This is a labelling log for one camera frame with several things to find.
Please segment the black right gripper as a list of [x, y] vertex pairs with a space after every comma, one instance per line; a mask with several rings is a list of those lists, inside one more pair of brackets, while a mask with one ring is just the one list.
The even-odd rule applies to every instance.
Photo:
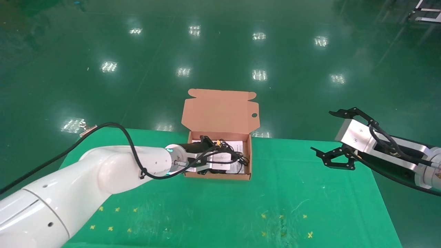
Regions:
[[[338, 111], [329, 111], [329, 114], [342, 119], [354, 119], [355, 116], [360, 116], [368, 122], [368, 126], [372, 126], [373, 128], [378, 127], [378, 122], [359, 108], [339, 109]], [[323, 165], [327, 168], [354, 171], [356, 169], [356, 161], [362, 164], [369, 164], [362, 158], [359, 151], [352, 147], [338, 147], [327, 152], [314, 147], [310, 147], [310, 149], [315, 152], [316, 157], [321, 159]]]

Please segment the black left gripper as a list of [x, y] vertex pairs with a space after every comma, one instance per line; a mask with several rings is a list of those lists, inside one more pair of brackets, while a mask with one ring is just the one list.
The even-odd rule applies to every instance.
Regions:
[[[200, 142], [194, 143], [181, 143], [179, 144], [186, 153], [200, 154], [207, 153], [207, 151], [216, 146], [216, 144], [208, 136], [200, 136]], [[217, 163], [207, 163], [198, 168], [198, 174], [205, 175], [207, 173], [220, 173], [225, 174], [230, 170], [230, 164], [217, 164]]]

